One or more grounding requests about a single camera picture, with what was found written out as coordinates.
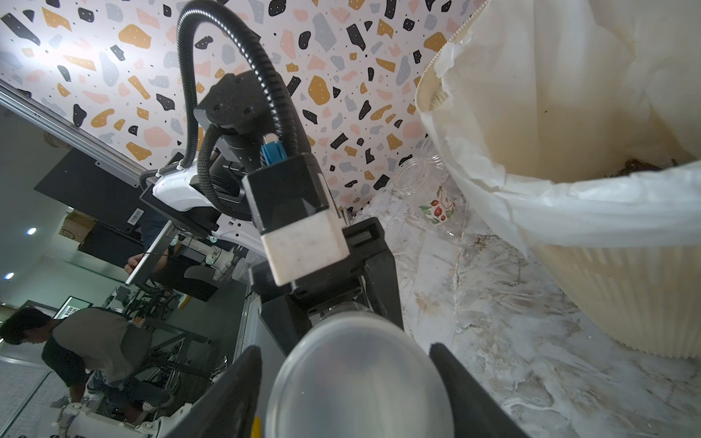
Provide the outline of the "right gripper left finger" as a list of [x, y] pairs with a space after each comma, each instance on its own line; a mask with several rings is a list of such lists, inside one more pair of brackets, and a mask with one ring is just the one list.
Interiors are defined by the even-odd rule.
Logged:
[[262, 372], [261, 349], [248, 347], [166, 435], [249, 437], [255, 423]]

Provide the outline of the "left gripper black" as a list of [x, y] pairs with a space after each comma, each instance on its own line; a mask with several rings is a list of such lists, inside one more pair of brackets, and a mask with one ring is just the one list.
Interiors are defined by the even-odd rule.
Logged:
[[397, 269], [376, 217], [343, 230], [350, 255], [322, 270], [278, 286], [267, 262], [250, 268], [251, 288], [261, 298], [260, 317], [284, 355], [312, 329], [310, 317], [341, 304], [361, 304], [403, 326]]

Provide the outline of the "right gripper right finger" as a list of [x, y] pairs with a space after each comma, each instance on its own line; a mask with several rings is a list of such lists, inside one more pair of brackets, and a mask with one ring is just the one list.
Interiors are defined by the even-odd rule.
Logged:
[[433, 344], [429, 357], [447, 389], [456, 437], [528, 437], [444, 344]]

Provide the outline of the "white lid tea jar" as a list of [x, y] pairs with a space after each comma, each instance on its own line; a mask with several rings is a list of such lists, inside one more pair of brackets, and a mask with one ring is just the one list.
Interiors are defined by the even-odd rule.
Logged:
[[465, 205], [455, 189], [441, 182], [434, 166], [412, 158], [394, 175], [394, 188], [427, 224], [444, 237], [458, 239], [465, 223]]

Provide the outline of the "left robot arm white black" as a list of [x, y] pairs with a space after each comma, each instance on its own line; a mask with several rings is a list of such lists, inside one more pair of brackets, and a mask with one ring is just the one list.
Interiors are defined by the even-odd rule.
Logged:
[[261, 318], [284, 352], [311, 317], [360, 305], [403, 325], [380, 222], [337, 208], [279, 75], [227, 74], [197, 102], [195, 158], [158, 173], [144, 201], [199, 237], [263, 255], [250, 269]]

